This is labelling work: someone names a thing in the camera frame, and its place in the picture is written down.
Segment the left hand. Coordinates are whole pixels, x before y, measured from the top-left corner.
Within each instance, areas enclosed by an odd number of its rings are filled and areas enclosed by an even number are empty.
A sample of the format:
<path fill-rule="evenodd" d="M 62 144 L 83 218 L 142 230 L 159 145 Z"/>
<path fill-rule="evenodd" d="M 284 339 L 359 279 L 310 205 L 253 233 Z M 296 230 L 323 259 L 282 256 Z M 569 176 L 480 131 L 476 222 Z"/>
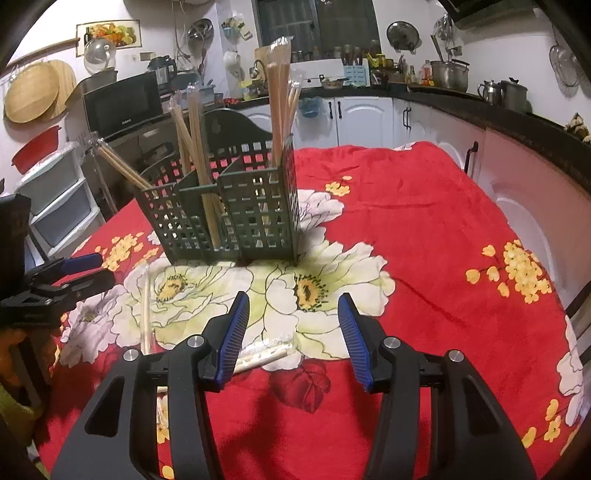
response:
<path fill-rule="evenodd" d="M 38 364 L 43 374 L 49 374 L 56 362 L 57 340 L 61 328 L 37 329 L 41 337 L 41 345 L 36 348 Z M 23 387 L 23 379 L 18 373 L 23 354 L 20 348 L 29 338 L 29 332 L 18 328 L 4 328 L 1 330 L 1 385 L 7 391 L 18 391 Z"/>

